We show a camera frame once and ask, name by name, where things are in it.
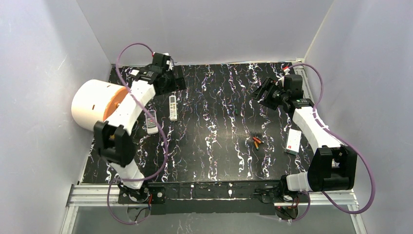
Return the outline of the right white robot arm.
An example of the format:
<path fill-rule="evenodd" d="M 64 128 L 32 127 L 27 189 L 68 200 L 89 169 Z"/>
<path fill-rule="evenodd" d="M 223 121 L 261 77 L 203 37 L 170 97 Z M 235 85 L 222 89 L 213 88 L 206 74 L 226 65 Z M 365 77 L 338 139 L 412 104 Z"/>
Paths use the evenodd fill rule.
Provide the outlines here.
<path fill-rule="evenodd" d="M 267 77 L 251 94 L 259 104 L 276 110 L 282 106 L 306 137 L 314 156 L 307 172 L 281 178 L 285 192 L 350 190 L 354 186 L 357 154 L 327 133 L 317 119 L 314 103 L 304 98 L 303 78 L 289 74 L 283 81 Z"/>

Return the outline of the white slim remote control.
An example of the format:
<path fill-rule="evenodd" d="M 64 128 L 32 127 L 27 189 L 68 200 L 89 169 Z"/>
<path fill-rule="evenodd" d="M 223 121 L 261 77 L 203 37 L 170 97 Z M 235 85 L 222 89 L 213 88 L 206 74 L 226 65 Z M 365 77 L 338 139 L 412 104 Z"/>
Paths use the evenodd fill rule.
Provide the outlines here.
<path fill-rule="evenodd" d="M 169 119 L 170 121 L 177 121 L 178 114 L 177 114 L 177 104 L 176 104 L 176 96 L 171 95 L 169 96 Z"/>

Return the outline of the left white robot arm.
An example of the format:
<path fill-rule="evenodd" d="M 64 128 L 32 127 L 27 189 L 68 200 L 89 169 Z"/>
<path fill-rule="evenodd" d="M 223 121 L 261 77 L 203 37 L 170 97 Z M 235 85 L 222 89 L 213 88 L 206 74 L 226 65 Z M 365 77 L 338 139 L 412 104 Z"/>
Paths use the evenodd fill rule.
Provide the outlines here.
<path fill-rule="evenodd" d="M 127 87 L 127 95 L 108 118 L 95 123 L 94 139 L 98 155 L 116 170 L 123 184 L 139 190 L 147 177 L 134 160 L 132 129 L 145 112 L 146 125 L 153 125 L 158 131 L 155 111 L 146 109 L 146 104 L 155 96 L 184 90 L 186 84 L 182 72 L 175 72 L 171 64 L 166 67 L 149 64 L 132 70 L 130 75 L 134 81 Z"/>

